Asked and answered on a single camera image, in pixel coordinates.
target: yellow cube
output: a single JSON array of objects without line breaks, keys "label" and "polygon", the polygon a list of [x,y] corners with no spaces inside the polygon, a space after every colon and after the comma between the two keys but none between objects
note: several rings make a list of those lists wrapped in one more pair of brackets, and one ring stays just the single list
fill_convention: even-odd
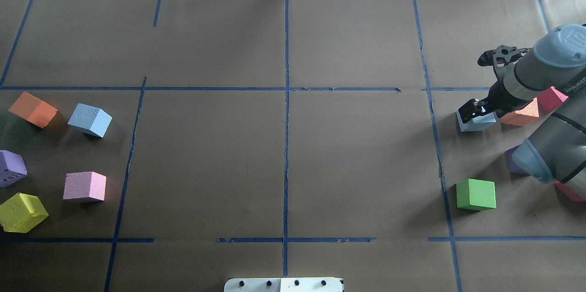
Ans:
[{"label": "yellow cube", "polygon": [[20,192],[0,205],[0,225],[5,232],[29,232],[48,216],[37,196]]}]

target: orange cube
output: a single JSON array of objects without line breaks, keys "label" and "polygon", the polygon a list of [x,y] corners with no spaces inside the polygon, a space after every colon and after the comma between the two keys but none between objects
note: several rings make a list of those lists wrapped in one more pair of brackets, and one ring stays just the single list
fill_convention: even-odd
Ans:
[{"label": "orange cube", "polygon": [[57,109],[27,92],[23,92],[8,111],[18,117],[26,119],[42,129],[44,129],[57,114]]},{"label": "orange cube", "polygon": [[538,118],[539,108],[537,107],[537,100],[534,98],[525,108],[504,115],[500,122],[508,125],[525,126]]}]

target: green cube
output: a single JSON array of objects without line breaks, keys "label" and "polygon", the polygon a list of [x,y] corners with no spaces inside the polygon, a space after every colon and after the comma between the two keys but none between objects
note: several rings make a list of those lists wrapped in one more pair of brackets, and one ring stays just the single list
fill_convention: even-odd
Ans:
[{"label": "green cube", "polygon": [[456,203],[460,209],[496,209],[494,182],[466,179],[456,183]]}]

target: gray robotic arm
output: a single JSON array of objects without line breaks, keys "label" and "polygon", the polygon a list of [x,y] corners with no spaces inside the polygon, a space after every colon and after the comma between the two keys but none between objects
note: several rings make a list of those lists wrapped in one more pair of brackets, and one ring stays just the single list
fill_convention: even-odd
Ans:
[{"label": "gray robotic arm", "polygon": [[558,180],[586,198],[586,27],[557,27],[532,49],[499,46],[478,64],[492,65],[498,81],[486,98],[458,109],[464,123],[519,110],[551,86],[569,96],[521,144],[513,161],[538,180]]}]

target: cube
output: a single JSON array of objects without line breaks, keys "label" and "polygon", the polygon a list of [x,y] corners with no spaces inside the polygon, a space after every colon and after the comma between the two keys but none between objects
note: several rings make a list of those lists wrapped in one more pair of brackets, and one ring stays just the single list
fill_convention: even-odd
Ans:
[{"label": "cube", "polygon": [[104,200],[106,177],[95,172],[67,173],[63,200],[86,203]]},{"label": "cube", "polygon": [[475,211],[496,209],[494,182],[466,179],[456,183],[456,203],[461,209]]},{"label": "cube", "polygon": [[0,188],[6,188],[28,174],[22,156],[8,150],[0,150]]},{"label": "cube", "polygon": [[560,181],[555,181],[553,184],[559,191],[563,192],[564,195],[568,196],[568,198],[573,201],[574,203],[584,203],[586,199],[577,194],[577,192],[569,189],[565,184],[561,183]]},{"label": "cube", "polygon": [[525,126],[538,118],[539,108],[537,107],[537,100],[534,98],[525,108],[507,113],[501,117],[500,122],[508,125]]},{"label": "cube", "polygon": [[104,110],[78,103],[67,124],[83,133],[103,138],[111,121],[112,116]]},{"label": "cube", "polygon": [[546,112],[550,112],[561,106],[567,98],[567,95],[564,95],[562,92],[556,90],[555,87],[551,86],[537,96],[537,101]]},{"label": "cube", "polygon": [[496,123],[494,113],[474,117],[469,120],[466,124],[462,122],[462,116],[460,111],[456,111],[456,118],[458,119],[458,125],[460,126],[460,132],[480,132],[488,129],[492,124]]},{"label": "cube", "polygon": [[515,146],[514,148],[510,148],[509,150],[507,150],[507,159],[509,160],[509,172],[519,175],[529,175],[529,173],[525,172],[524,169],[519,167],[519,165],[517,165],[513,161],[513,153],[515,152],[515,150],[517,150],[517,148],[519,148],[519,146]]},{"label": "cube", "polygon": [[5,232],[27,233],[49,216],[37,196],[12,196],[0,205],[0,225]]},{"label": "cube", "polygon": [[42,129],[57,114],[57,109],[27,92],[23,92],[8,111]]}]

